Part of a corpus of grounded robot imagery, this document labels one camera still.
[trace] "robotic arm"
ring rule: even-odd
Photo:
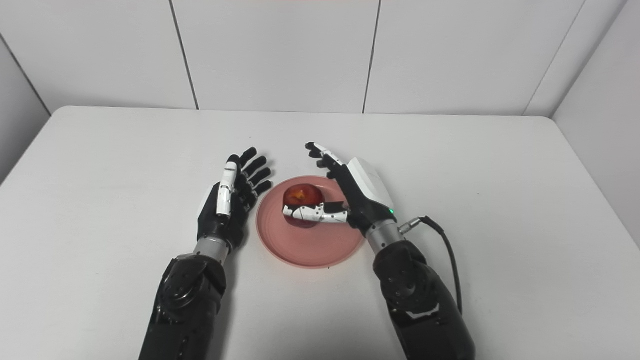
[[[249,211],[271,188],[271,174],[255,148],[231,155],[198,217],[198,242],[191,254],[171,260],[156,294],[140,360],[206,359],[216,315],[227,288],[227,256],[244,238]]]
[[[317,208],[285,208],[283,213],[302,220],[347,222],[360,230],[376,253],[373,271],[408,359],[474,359],[475,346],[462,320],[455,258],[442,228],[428,217],[413,219],[398,228],[388,191],[370,164],[355,158],[345,165],[316,143],[308,143],[306,148],[311,158],[319,159],[318,167],[328,168],[327,177],[338,182],[349,208],[342,203],[326,203]],[[458,307],[422,253],[404,238],[421,222],[443,236],[452,256]]]

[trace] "pink plate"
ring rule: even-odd
[[[258,234],[276,258],[301,268],[326,268],[347,260],[362,243],[359,231],[347,224],[317,224],[310,229],[289,225],[282,214],[284,192],[296,184],[312,184],[325,201],[344,201],[338,184],[325,177],[301,176],[280,183],[258,209]]]

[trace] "cable connector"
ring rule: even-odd
[[[400,234],[404,235],[413,230],[414,227],[420,225],[421,222],[422,220],[420,218],[411,219],[404,223],[402,226],[398,227],[398,231],[400,231]]]

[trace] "black forearm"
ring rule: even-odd
[[[456,302],[408,241],[380,251],[374,271],[408,359],[473,360],[474,342]]]
[[[140,360],[203,360],[225,292],[222,266],[206,256],[174,259],[158,287]]]

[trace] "apple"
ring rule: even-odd
[[[297,184],[284,192],[282,199],[284,206],[316,206],[324,202],[324,195],[317,187],[311,184]],[[283,215],[289,225],[304,227],[305,229],[316,226],[318,223],[313,221],[300,220]]]

